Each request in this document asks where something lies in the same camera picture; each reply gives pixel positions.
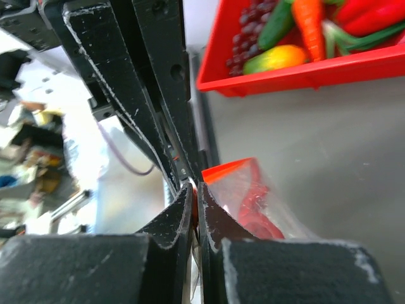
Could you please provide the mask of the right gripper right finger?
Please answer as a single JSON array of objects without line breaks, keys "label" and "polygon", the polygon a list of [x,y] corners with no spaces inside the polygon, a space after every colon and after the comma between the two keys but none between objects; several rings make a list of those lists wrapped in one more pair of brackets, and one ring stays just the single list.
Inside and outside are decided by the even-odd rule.
[{"label": "right gripper right finger", "polygon": [[339,240],[260,240],[197,190],[204,303],[391,303],[373,257]]}]

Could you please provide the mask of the clear zip bag red slider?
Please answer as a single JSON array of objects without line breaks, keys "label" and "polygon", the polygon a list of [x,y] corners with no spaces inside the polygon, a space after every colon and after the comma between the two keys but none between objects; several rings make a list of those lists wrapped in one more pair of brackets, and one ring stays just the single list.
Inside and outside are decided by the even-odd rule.
[{"label": "clear zip bag red slider", "polygon": [[216,202],[257,238],[315,237],[278,198],[257,158],[207,168],[202,177]]}]

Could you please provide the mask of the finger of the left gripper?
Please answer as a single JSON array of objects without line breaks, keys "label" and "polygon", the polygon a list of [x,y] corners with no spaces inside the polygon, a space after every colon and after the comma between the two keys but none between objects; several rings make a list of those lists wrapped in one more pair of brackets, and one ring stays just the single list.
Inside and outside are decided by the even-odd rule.
[{"label": "finger of the left gripper", "polygon": [[199,152],[190,101],[189,54],[183,2],[133,1],[140,32],[162,95],[164,116],[189,177],[200,181]]}]

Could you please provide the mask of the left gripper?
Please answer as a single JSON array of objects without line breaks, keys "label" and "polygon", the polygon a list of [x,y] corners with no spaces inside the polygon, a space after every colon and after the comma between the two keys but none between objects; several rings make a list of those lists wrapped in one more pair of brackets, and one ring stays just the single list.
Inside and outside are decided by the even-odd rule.
[{"label": "left gripper", "polygon": [[165,135],[109,1],[1,1],[1,29],[38,52],[62,47],[96,102],[93,113],[117,115],[177,194],[180,182]]}]

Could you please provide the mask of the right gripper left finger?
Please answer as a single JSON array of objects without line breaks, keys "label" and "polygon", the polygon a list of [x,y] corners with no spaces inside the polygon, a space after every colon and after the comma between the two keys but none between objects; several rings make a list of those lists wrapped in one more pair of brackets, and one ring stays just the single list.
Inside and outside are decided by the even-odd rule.
[{"label": "right gripper left finger", "polygon": [[1,248],[2,303],[188,303],[193,188],[134,234],[16,236]]}]

